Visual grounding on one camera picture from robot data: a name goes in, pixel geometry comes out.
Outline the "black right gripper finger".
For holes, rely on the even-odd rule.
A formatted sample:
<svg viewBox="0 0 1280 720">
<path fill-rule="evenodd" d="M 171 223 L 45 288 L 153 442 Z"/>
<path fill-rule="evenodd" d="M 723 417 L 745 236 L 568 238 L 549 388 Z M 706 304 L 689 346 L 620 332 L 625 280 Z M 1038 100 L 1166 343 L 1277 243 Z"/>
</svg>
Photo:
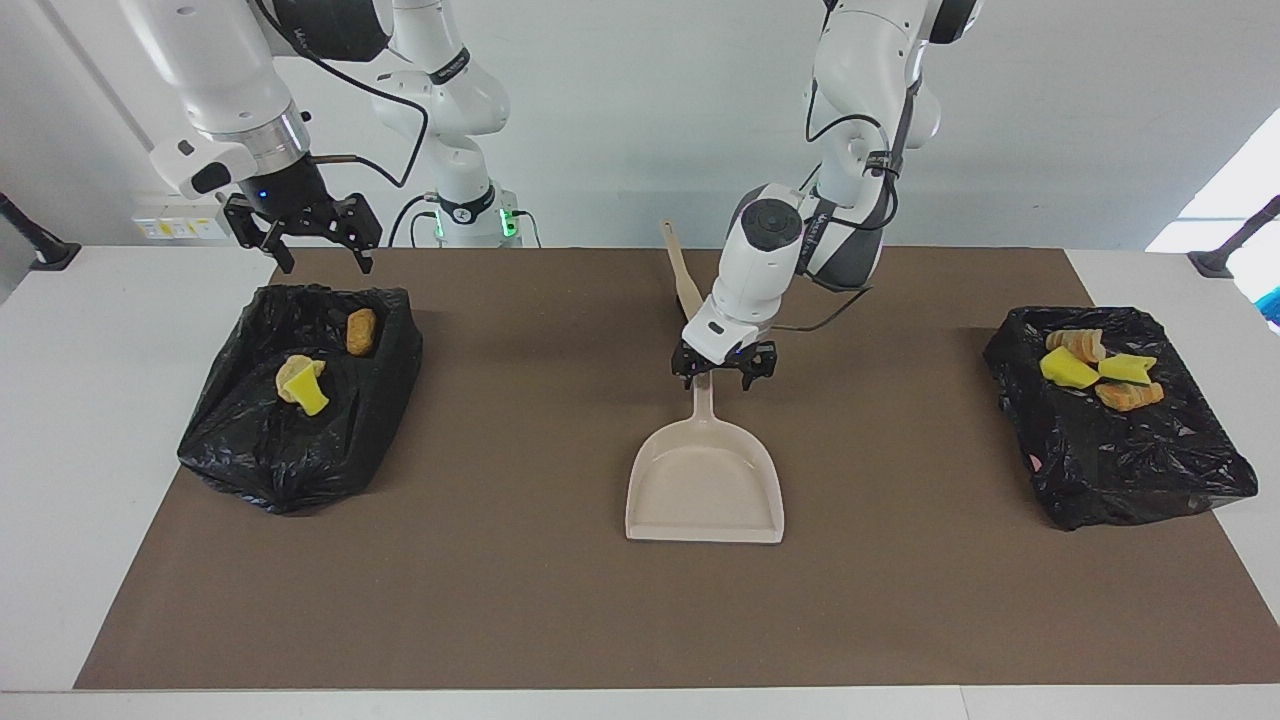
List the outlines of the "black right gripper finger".
<svg viewBox="0 0 1280 720">
<path fill-rule="evenodd" d="M 362 193 L 352 193 L 330 204 L 330 242 L 352 252 L 365 275 L 374 268 L 372 252 L 381 241 L 381 224 Z"/>
<path fill-rule="evenodd" d="M 242 193 L 228 196 L 221 205 L 221 214 L 242 249 L 257 250 L 269 256 L 284 274 L 294 270 L 294 258 L 283 241 L 280 222 L 269 222 L 266 229 L 260 227 L 257 214 Z"/>
</svg>

